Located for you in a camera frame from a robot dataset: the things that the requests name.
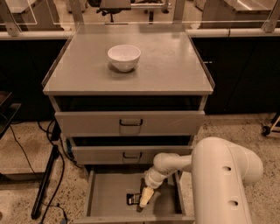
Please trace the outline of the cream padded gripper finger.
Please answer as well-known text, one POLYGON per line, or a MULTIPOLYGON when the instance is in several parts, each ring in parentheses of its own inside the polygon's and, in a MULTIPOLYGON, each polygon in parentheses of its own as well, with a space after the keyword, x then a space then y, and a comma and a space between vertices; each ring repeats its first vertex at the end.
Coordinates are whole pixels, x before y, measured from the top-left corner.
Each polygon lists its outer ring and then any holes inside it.
POLYGON ((151 187, 149 186, 145 187, 142 191, 139 206, 141 208, 145 208, 148 202, 150 201, 151 197, 153 196, 153 194, 154 194, 154 190, 151 187))

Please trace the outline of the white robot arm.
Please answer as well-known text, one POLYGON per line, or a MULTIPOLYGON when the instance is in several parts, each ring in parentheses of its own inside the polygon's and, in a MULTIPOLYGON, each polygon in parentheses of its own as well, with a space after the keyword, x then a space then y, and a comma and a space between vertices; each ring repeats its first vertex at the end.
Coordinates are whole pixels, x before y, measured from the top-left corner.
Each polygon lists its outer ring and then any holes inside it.
POLYGON ((177 171, 192 174, 195 224, 252 224, 244 191, 263 176, 263 162, 252 151, 218 137, 200 140, 192 153, 159 153, 144 173, 140 207, 177 171))

